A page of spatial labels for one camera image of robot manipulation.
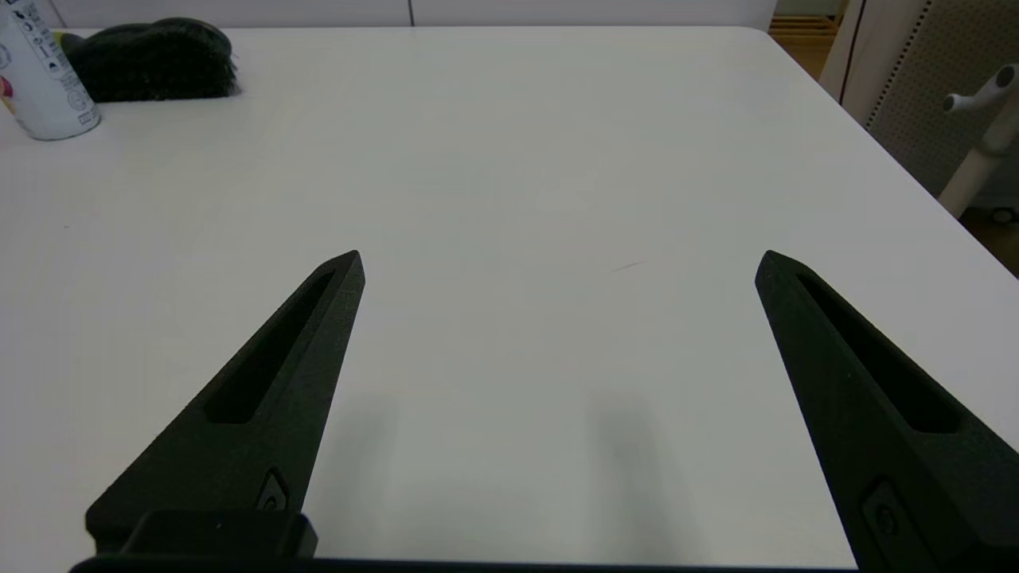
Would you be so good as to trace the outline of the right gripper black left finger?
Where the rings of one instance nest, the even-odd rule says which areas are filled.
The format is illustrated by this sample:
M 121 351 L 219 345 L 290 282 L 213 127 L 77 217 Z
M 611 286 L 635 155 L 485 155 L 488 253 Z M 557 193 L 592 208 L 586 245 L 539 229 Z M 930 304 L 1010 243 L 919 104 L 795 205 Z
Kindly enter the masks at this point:
M 298 511 L 365 283 L 359 251 L 310 273 L 88 508 L 97 551 L 160 510 Z

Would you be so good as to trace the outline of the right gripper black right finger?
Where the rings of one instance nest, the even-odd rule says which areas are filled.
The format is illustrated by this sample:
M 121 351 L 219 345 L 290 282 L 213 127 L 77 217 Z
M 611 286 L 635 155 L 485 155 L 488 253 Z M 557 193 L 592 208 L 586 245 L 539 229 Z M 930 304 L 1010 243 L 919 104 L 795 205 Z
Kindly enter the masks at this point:
M 796 259 L 755 287 L 862 572 L 1015 572 L 1018 457 Z

